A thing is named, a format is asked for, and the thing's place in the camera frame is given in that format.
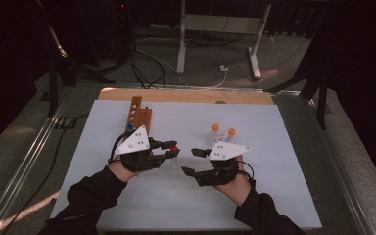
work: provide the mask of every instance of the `person's right hand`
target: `person's right hand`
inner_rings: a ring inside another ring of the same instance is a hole
[[[237,156],[239,170],[244,170],[243,156]],[[234,204],[241,207],[252,189],[247,175],[238,173],[233,181],[225,185],[215,185],[214,188],[227,196]]]

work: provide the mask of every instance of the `white plastic part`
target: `white plastic part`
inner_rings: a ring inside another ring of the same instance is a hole
[[[251,150],[252,148],[248,146],[218,141],[212,147],[210,160],[225,161],[250,152]]]
[[[149,145],[148,132],[145,125],[141,125],[132,135],[115,149],[116,155],[129,154],[142,150],[148,150]]]

